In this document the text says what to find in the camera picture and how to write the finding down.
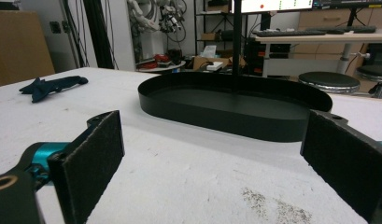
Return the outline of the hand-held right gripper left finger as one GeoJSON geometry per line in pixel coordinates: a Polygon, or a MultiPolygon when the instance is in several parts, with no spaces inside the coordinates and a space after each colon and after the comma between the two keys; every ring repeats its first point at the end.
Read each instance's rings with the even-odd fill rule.
{"type": "Polygon", "coordinates": [[[72,142],[39,142],[22,154],[20,169],[30,178],[31,203],[22,208],[27,224],[45,224],[35,192],[52,182],[66,224],[85,224],[124,156],[118,110],[87,120],[72,142]]]}

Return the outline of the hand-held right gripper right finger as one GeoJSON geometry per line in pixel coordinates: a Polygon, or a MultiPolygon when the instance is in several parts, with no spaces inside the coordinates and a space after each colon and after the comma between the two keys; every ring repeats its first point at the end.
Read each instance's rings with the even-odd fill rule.
{"type": "Polygon", "coordinates": [[[382,224],[382,143],[312,110],[301,155],[369,224],[382,224]]]}

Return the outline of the dark blue sock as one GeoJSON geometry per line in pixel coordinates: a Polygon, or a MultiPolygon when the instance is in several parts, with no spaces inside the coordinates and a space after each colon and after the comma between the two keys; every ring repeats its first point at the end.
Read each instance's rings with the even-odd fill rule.
{"type": "Polygon", "coordinates": [[[20,88],[22,94],[31,94],[32,102],[38,103],[45,99],[51,92],[60,92],[75,85],[87,84],[89,80],[85,77],[71,76],[53,80],[45,80],[37,77],[31,84],[20,88]]]}

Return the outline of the black oval tray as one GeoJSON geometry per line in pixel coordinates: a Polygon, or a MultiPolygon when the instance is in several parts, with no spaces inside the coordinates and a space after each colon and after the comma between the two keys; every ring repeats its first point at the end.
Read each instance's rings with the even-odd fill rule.
{"type": "Polygon", "coordinates": [[[305,84],[215,73],[152,77],[138,95],[151,116],[281,143],[304,139],[312,109],[332,109],[326,92],[305,84]]]}

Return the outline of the black round stool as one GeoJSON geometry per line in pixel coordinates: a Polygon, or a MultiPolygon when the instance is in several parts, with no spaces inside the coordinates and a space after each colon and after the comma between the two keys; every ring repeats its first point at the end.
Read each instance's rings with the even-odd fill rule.
{"type": "Polygon", "coordinates": [[[375,85],[368,93],[374,98],[382,99],[382,65],[364,65],[358,67],[356,74],[364,79],[374,81],[375,85]]]}
{"type": "Polygon", "coordinates": [[[307,72],[300,74],[298,81],[330,93],[353,93],[361,86],[356,78],[334,72],[307,72]]]}

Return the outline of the light wooden desk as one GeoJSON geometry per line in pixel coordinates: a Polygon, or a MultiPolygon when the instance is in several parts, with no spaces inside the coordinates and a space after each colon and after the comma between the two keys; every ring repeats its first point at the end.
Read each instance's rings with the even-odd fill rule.
{"type": "Polygon", "coordinates": [[[362,49],[361,44],[382,44],[382,34],[309,35],[255,37],[265,45],[263,77],[298,76],[312,71],[328,71],[344,74],[350,55],[362,49]],[[290,44],[286,59],[272,58],[274,44],[290,44]]]}

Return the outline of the small round white table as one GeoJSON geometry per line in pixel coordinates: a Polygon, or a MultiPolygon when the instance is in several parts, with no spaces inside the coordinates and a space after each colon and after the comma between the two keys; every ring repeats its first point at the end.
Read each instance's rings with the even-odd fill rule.
{"type": "Polygon", "coordinates": [[[181,61],[179,64],[174,64],[172,62],[167,62],[167,63],[149,62],[149,63],[139,64],[136,67],[136,70],[138,72],[145,72],[145,73],[161,73],[161,72],[178,69],[184,64],[185,64],[185,61],[181,61]]]}

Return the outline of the black keyboard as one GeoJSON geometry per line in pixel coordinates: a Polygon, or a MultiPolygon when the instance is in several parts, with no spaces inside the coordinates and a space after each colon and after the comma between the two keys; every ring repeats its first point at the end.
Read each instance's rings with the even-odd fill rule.
{"type": "Polygon", "coordinates": [[[254,35],[258,37],[284,37],[284,36],[309,36],[309,35],[326,35],[325,32],[321,31],[258,31],[253,32],[254,35]]]}
{"type": "Polygon", "coordinates": [[[320,31],[326,34],[373,34],[376,31],[375,26],[334,26],[334,27],[309,27],[307,31],[320,31]]]}

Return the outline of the brown cardboard box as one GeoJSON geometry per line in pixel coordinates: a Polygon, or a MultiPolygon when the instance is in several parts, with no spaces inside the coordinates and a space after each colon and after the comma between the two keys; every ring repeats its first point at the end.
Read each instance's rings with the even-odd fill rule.
{"type": "Polygon", "coordinates": [[[0,10],[0,86],[54,73],[38,15],[0,10]]]}

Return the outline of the black vertical pole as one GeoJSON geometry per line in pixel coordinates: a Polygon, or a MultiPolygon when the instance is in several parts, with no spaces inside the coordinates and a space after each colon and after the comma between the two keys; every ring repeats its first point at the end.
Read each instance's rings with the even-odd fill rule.
{"type": "Polygon", "coordinates": [[[237,92],[239,61],[241,51],[241,0],[233,0],[234,17],[233,17],[233,71],[232,71],[232,92],[237,92]]]}

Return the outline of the open cardboard box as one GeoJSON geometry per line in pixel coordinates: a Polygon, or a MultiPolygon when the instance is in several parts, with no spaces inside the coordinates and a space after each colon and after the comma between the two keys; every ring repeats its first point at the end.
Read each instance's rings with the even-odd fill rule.
{"type": "Polygon", "coordinates": [[[193,58],[193,67],[192,69],[194,71],[198,70],[205,70],[205,68],[208,65],[212,65],[215,62],[222,63],[221,70],[227,70],[231,71],[233,68],[233,58],[206,58],[206,57],[201,57],[201,56],[195,56],[193,58]]]}

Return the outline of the computer monitor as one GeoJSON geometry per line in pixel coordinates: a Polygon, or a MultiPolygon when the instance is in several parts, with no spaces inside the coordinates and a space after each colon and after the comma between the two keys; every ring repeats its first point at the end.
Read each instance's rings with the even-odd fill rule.
{"type": "Polygon", "coordinates": [[[313,0],[232,0],[232,12],[260,13],[310,9],[313,0]]]}

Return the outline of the black metal shelf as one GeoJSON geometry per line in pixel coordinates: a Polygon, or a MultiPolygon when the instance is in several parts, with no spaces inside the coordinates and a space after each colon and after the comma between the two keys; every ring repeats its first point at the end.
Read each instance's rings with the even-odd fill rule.
{"type": "Polygon", "coordinates": [[[217,48],[220,58],[233,54],[232,32],[235,30],[233,0],[193,0],[194,54],[201,55],[205,46],[217,48]]]}

